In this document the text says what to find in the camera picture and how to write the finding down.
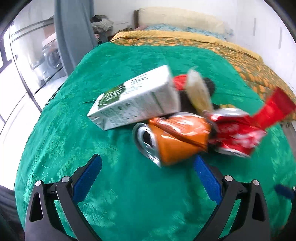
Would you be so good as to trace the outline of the crushed red cola can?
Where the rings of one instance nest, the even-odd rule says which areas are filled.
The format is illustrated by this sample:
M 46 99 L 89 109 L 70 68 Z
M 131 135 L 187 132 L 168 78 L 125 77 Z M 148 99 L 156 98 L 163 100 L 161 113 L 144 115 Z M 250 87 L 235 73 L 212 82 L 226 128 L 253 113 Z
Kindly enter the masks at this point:
M 212 130 L 208 140 L 216 152 L 249 158 L 267 132 L 252 123 L 252 117 L 239 108 L 203 111 Z

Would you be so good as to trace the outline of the tall red snack bag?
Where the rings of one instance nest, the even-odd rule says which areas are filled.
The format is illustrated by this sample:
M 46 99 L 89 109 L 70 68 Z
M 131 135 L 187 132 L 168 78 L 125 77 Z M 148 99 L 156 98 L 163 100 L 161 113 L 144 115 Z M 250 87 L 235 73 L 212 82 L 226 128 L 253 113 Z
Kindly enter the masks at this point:
M 277 87 L 260 111 L 251 117 L 251 123 L 265 130 L 294 111 L 294 102 L 281 88 Z

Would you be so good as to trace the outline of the crushed orange soda can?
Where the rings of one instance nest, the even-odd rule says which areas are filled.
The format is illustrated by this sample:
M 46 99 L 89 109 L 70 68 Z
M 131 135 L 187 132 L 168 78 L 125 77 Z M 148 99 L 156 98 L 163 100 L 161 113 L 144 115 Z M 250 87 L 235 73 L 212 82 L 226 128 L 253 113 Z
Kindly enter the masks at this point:
M 157 166 L 171 166 L 205 152 L 212 127 L 199 115 L 179 112 L 169 118 L 152 118 L 132 130 L 138 150 Z

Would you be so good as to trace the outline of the small red wrapper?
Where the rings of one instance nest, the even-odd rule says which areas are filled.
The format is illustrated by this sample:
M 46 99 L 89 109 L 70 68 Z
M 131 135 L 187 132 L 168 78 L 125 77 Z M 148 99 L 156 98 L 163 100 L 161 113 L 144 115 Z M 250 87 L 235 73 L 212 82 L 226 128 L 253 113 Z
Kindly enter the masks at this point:
M 175 76 L 173 78 L 173 82 L 174 82 L 175 88 L 178 91 L 183 91 L 185 89 L 185 85 L 187 82 L 187 75 L 182 74 L 182 75 Z

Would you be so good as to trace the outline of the white green milk carton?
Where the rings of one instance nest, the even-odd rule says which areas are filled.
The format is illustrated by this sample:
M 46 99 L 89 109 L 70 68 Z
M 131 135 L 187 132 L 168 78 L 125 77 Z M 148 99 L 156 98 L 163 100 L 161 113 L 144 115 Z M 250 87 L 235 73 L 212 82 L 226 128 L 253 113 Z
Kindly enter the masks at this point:
M 180 110 L 171 70 L 163 65 L 101 94 L 87 117 L 106 131 Z

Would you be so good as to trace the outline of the green embroidered bed cover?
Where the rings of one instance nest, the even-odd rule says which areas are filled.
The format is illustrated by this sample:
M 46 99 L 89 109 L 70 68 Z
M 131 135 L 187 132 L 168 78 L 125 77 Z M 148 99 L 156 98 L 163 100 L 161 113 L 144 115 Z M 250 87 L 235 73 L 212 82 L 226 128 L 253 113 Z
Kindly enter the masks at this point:
M 25 240 L 293 240 L 294 97 L 239 50 L 86 54 L 44 108 L 15 183 Z

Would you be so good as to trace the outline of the orange floral quilt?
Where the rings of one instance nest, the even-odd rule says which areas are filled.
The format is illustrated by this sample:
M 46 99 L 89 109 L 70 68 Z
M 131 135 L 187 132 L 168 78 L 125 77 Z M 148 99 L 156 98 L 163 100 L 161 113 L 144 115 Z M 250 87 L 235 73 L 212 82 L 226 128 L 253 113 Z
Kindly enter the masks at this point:
M 173 75 L 185 74 L 196 67 L 203 77 L 213 80 L 215 104 L 237 107 L 254 113 L 281 88 L 295 101 L 295 94 L 262 58 L 243 47 L 215 37 L 196 33 L 168 31 L 131 31 L 117 33 L 113 44 L 145 53 L 162 65 L 168 64 Z

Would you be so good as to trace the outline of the beige snack packet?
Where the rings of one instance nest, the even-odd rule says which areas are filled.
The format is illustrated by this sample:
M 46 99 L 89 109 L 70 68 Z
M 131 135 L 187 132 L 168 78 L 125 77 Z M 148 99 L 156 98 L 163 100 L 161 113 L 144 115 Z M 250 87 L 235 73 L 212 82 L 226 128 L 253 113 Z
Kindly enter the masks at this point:
M 194 68 L 189 69 L 187 72 L 185 92 L 198 113 L 203 111 L 212 112 L 214 110 L 208 87 L 201 74 Z

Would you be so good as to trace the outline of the washing machine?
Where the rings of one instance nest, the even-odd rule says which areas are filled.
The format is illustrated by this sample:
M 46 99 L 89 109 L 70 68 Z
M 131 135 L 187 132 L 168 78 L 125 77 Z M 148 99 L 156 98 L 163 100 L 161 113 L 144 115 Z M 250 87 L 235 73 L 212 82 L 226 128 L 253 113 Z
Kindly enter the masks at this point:
M 46 80 L 48 80 L 62 68 L 56 33 L 53 33 L 46 38 L 42 44 L 42 53 L 45 58 L 43 76 Z

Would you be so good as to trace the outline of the grey curtain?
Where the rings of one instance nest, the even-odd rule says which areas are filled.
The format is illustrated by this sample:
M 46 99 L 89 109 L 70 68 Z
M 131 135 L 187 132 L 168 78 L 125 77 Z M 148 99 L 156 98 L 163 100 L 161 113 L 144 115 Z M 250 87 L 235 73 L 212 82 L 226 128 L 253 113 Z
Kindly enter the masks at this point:
M 82 58 L 97 44 L 91 18 L 93 1 L 57 0 L 54 3 L 54 25 L 58 49 L 66 75 L 70 75 Z

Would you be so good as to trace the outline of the clothes pile on chair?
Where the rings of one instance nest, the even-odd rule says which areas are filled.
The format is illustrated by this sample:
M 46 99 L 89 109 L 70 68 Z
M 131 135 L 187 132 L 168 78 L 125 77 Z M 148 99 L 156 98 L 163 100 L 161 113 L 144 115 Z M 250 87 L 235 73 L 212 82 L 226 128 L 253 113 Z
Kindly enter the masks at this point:
M 97 43 L 108 42 L 113 31 L 113 22 L 106 15 L 95 15 L 90 21 Z

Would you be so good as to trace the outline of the teal patterned bed sheet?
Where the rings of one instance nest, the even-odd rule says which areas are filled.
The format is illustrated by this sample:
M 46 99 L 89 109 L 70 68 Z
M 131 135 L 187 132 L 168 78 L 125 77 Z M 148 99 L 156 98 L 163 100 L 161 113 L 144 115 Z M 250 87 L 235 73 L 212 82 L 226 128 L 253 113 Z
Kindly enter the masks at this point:
M 186 27 L 185 29 L 179 28 L 179 27 L 174 27 L 171 25 L 167 24 L 158 24 L 158 25 L 152 25 L 152 26 L 147 26 L 144 27 L 145 31 L 150 31 L 150 30 L 159 30 L 159 31 L 170 31 L 170 32 L 189 32 L 189 33 L 197 33 L 197 34 L 202 34 L 205 36 L 211 36 L 215 37 L 221 40 L 227 40 L 222 34 L 215 33 L 215 32 L 210 32 L 207 30 L 201 30 L 201 29 L 196 29 L 196 28 L 191 28 L 191 27 Z

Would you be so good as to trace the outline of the cream headboard pillow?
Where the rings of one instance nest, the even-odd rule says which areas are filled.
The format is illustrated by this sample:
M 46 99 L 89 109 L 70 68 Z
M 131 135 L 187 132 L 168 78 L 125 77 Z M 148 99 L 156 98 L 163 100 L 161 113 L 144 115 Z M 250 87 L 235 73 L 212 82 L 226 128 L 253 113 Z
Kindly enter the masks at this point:
M 185 29 L 187 27 L 225 34 L 225 25 L 215 16 L 186 9 L 151 6 L 138 10 L 139 25 L 165 24 Z

